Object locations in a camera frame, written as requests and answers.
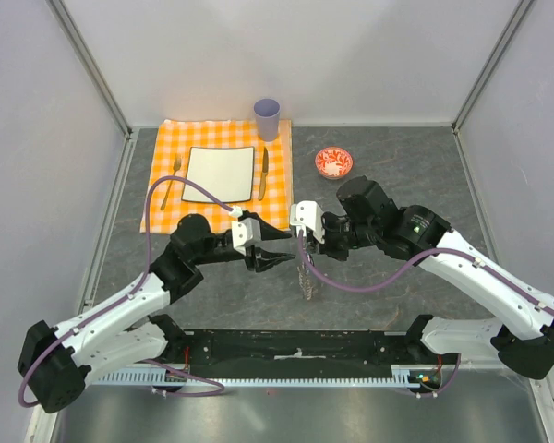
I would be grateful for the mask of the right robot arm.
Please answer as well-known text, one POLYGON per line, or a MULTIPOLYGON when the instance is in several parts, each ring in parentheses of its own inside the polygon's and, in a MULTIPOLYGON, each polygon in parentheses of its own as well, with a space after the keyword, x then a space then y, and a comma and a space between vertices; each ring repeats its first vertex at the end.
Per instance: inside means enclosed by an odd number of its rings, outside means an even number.
POLYGON ((323 211, 315 201, 293 205, 290 223, 303 258, 315 253, 345 261, 351 251, 375 246, 403 265, 386 281, 355 287, 354 293, 383 289, 415 266, 450 283, 492 315, 486 320, 419 316, 404 340, 411 361, 422 364, 435 354, 459 353, 499 360, 523 377, 546 377, 554 367, 554 295, 515 278, 432 210, 397 206, 365 176, 344 183, 336 197, 342 216, 323 211))

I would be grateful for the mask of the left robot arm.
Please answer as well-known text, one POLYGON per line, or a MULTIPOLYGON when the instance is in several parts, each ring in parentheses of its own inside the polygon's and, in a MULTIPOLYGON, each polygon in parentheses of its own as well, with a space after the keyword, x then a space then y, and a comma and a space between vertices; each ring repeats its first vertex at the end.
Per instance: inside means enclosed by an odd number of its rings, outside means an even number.
POLYGON ((261 273, 293 255, 265 251, 259 243, 291 236, 249 211, 225 233, 213 233, 202 215, 182 218, 163 253, 126 288, 53 327, 43 320, 29 327, 18 359, 19 404, 56 413, 109 372, 158 357, 176 362, 184 332, 158 312, 202 282, 199 266, 243 261, 261 273))

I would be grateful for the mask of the orange checkered cloth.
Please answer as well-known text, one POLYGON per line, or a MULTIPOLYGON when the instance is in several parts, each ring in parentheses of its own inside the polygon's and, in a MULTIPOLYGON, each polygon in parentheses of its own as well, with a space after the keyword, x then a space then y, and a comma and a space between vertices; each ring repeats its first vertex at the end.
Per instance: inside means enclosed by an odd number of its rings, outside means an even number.
MULTIPOLYGON (((250 200, 240 203, 225 203, 229 208, 240 208, 256 212, 268 224, 287 231, 289 211, 293 204, 293 160, 291 147, 291 122, 282 120, 279 124, 279 137, 265 142, 258 137, 254 121, 164 121, 158 130, 153 153, 149 186, 156 180, 172 176, 175 155, 182 158, 182 166, 175 176, 186 178, 189 152, 192 147, 203 148, 255 148, 253 190, 250 200), (269 173, 264 199, 258 200, 263 148, 269 152, 269 173)), ((151 233, 170 234, 179 221, 188 214, 204 216, 214 233, 227 231, 234 218, 229 211, 215 204, 197 189, 174 181, 165 211, 160 210, 163 197, 170 180, 153 191, 149 219, 151 233)))

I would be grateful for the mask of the white square plate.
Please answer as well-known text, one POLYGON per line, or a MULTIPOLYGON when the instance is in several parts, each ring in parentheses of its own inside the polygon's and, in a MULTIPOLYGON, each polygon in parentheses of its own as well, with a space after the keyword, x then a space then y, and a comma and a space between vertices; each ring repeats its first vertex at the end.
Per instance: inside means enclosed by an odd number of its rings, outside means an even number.
POLYGON ((254 147, 192 147, 186 179, 223 203, 240 203, 252 197, 254 166, 254 147))

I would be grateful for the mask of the red patterned bowl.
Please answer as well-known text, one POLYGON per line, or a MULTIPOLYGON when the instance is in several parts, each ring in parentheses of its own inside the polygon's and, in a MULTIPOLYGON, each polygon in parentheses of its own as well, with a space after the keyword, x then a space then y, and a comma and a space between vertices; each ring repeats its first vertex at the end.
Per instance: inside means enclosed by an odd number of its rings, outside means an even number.
POLYGON ((337 180, 351 172, 354 160, 351 154, 343 148, 327 147, 317 153, 315 166, 324 178, 337 180))

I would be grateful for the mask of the gold knife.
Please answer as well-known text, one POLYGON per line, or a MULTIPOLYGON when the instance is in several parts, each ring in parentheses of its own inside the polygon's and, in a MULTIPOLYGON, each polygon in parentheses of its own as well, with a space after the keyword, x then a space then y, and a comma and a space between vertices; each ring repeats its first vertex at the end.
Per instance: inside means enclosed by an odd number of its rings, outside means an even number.
POLYGON ((268 173, 269 173, 269 152, 268 152, 268 149, 264 147, 263 155, 262 155, 261 173, 260 173, 260 179, 259 179, 258 200, 264 199, 268 173))

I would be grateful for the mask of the gold fork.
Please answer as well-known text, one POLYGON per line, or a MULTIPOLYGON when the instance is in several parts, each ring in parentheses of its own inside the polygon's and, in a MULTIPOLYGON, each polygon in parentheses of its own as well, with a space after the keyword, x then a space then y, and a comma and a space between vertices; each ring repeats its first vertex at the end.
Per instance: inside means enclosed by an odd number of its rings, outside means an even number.
MULTIPOLYGON (((181 166, 182 166, 182 158, 181 158, 180 155, 176 154, 175 158, 174 158, 174 163, 173 163, 172 176, 177 175, 177 173, 181 169, 181 166)), ((162 204, 160 206, 161 211, 165 211, 165 209, 166 209, 167 202, 168 202, 168 199, 169 199, 169 196, 170 196, 170 193, 171 193, 171 189, 173 187, 173 183, 174 183, 173 180, 170 180, 169 183, 168 183, 168 186, 166 188, 166 191, 165 191, 165 194, 164 194, 164 197, 163 197, 162 204)))

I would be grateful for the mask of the lilac plastic cup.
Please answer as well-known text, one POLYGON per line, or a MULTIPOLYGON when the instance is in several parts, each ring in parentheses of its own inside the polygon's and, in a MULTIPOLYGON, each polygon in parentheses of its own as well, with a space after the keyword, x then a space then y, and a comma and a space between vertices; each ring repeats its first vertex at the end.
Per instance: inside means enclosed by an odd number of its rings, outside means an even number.
POLYGON ((265 142, 274 141, 279 135, 281 105, 274 99, 262 98, 254 103, 259 137, 265 142))

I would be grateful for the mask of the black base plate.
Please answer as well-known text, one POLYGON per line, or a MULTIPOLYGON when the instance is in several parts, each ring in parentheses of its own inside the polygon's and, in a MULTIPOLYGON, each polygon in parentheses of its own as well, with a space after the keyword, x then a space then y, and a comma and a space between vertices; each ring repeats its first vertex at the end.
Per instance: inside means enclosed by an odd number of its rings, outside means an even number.
POLYGON ((192 329, 169 340, 162 363, 213 365, 237 359, 287 358, 368 362, 376 365, 436 365, 442 359, 401 333, 372 330, 192 329))

